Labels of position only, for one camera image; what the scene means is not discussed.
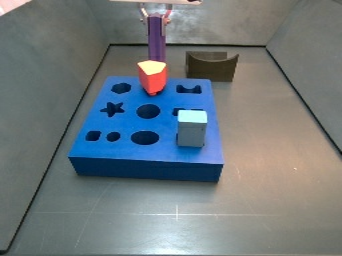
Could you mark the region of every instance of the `shape-shaped cutout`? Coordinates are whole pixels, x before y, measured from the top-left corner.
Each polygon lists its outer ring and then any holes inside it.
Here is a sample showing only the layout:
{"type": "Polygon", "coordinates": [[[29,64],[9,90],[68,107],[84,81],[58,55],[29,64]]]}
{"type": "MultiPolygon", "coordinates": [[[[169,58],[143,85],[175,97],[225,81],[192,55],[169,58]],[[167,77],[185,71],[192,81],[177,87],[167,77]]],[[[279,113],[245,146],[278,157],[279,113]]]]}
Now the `shape-shaped cutout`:
{"type": "Polygon", "coordinates": [[[185,109],[184,108],[173,108],[173,111],[172,111],[173,116],[177,116],[177,111],[179,110],[185,110],[185,109]]]}
{"type": "Polygon", "coordinates": [[[107,140],[109,141],[109,142],[115,142],[115,141],[117,141],[119,139],[120,139],[120,133],[119,132],[111,132],[111,133],[108,133],[108,135],[107,135],[107,140]]]}
{"type": "Polygon", "coordinates": [[[151,131],[139,131],[132,134],[131,140],[135,144],[147,146],[155,144],[159,141],[159,135],[151,131]]]}
{"type": "Polygon", "coordinates": [[[113,117],[116,113],[124,113],[121,106],[123,106],[123,102],[117,104],[108,102],[107,108],[101,109],[100,112],[107,113],[108,117],[113,117]]]}
{"type": "Polygon", "coordinates": [[[200,85],[196,85],[193,88],[188,89],[183,85],[176,86],[176,92],[177,93],[192,93],[192,94],[200,94],[201,93],[201,88],[200,85]]]}
{"type": "Polygon", "coordinates": [[[112,86],[111,91],[115,92],[115,93],[117,93],[117,94],[123,94],[123,93],[129,92],[129,91],[131,91],[131,88],[132,88],[132,86],[131,86],[129,84],[127,84],[127,83],[120,83],[120,84],[115,84],[115,85],[112,86]]]}
{"type": "Polygon", "coordinates": [[[100,131],[89,131],[85,136],[87,141],[97,141],[100,139],[101,132],[100,131]]]}
{"type": "MultiPolygon", "coordinates": [[[[185,109],[184,108],[173,108],[173,111],[172,111],[172,115],[173,116],[177,116],[179,110],[185,110],[185,109]]],[[[191,110],[193,110],[193,111],[203,111],[203,109],[200,109],[200,108],[192,108],[191,110]]]]}
{"type": "Polygon", "coordinates": [[[160,114],[160,108],[153,104],[145,104],[137,108],[136,114],[144,119],[151,119],[160,114]]]}

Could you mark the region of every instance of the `gray wall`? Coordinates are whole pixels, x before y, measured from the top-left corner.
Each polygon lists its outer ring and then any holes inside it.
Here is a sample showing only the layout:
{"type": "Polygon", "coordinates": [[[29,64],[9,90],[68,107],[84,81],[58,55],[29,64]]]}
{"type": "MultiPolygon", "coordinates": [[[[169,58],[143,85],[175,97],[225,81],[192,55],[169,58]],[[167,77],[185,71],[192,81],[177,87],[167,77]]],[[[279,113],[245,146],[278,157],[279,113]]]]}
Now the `gray wall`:
{"type": "Polygon", "coordinates": [[[0,17],[0,252],[107,46],[82,0],[34,0],[0,17]]]}
{"type": "Polygon", "coordinates": [[[342,151],[342,5],[302,0],[267,49],[342,151]]]}
{"type": "MultiPolygon", "coordinates": [[[[135,3],[87,0],[111,43],[145,43],[135,3]]],[[[167,42],[266,45],[298,0],[204,0],[175,5],[167,42]]],[[[147,5],[149,12],[164,5],[147,5]]]]}

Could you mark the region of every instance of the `red pentagon block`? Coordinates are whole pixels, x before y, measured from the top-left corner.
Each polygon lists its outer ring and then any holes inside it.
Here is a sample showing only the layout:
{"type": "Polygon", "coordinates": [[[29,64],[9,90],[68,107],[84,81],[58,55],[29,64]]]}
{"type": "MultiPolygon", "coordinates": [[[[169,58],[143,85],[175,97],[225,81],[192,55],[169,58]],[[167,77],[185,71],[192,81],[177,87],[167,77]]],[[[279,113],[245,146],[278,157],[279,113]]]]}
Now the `red pentagon block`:
{"type": "Polygon", "coordinates": [[[167,65],[164,62],[147,60],[137,63],[139,80],[147,93],[153,96],[167,83],[167,65]]]}

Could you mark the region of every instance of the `star-shaped hole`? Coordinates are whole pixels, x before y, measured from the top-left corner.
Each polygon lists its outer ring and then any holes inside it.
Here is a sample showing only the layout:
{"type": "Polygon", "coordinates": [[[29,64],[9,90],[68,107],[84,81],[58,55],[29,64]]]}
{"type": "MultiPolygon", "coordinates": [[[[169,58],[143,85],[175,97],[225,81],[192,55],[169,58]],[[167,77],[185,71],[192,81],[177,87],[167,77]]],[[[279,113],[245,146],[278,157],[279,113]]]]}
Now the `star-shaped hole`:
{"type": "Polygon", "coordinates": [[[117,104],[108,102],[107,108],[101,109],[100,112],[107,113],[108,117],[113,117],[116,113],[124,113],[121,106],[123,106],[123,102],[117,104]]]}

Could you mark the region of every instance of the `blue foam block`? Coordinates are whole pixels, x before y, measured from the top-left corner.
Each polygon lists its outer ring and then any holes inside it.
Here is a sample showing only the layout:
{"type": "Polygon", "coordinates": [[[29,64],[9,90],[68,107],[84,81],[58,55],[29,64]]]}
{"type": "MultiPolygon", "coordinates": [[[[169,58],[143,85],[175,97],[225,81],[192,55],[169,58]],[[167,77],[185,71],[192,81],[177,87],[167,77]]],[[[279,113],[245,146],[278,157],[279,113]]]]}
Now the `blue foam block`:
{"type": "Polygon", "coordinates": [[[224,161],[211,82],[169,78],[151,97],[137,77],[108,77],[68,157],[80,175],[216,182],[224,161]],[[201,148],[176,145],[179,109],[207,112],[201,148]]]}

